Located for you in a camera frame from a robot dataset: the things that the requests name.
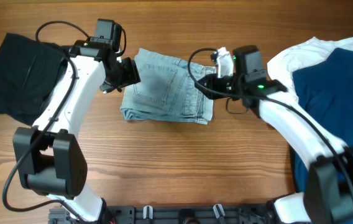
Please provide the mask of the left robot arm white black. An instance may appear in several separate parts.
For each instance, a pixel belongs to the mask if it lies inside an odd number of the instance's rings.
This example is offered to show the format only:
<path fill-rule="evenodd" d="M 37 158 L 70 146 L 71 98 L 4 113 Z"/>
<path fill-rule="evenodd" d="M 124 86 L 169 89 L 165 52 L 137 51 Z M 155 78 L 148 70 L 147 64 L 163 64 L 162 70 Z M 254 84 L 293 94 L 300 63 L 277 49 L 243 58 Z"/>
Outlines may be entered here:
<path fill-rule="evenodd" d="M 140 82 L 135 62 L 124 57 L 126 32 L 98 19 L 94 35 L 59 49 L 68 63 L 44 112 L 13 136 L 16 164 L 10 176 L 66 210 L 70 223 L 115 223 L 106 201 L 86 183 L 88 165 L 78 144 L 81 124 L 97 91 L 110 93 Z"/>

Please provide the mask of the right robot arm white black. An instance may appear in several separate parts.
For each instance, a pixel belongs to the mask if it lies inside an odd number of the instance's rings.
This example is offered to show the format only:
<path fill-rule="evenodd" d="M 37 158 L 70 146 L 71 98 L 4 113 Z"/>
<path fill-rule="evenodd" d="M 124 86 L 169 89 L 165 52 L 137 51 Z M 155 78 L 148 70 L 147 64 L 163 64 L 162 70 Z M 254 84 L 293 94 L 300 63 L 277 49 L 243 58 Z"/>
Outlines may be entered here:
<path fill-rule="evenodd" d="M 210 49 L 216 71 L 195 81 L 207 98 L 241 100 L 276 129 L 308 171 L 303 192 L 275 198 L 260 213 L 265 223 L 344 223 L 353 220 L 353 147 L 313 119 L 278 80 L 268 80 L 259 49 Z"/>

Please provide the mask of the light blue denim shorts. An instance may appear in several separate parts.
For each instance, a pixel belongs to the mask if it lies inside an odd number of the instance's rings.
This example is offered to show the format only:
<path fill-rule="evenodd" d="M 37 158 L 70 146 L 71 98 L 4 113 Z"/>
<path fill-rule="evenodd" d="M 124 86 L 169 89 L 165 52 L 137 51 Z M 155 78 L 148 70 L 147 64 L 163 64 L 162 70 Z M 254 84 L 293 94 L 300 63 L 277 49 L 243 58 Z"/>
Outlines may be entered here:
<path fill-rule="evenodd" d="M 216 72 L 215 67 L 140 49 L 134 57 L 141 81 L 125 87 L 121 114 L 126 120 L 208 124 L 213 117 L 213 100 L 191 79 Z"/>

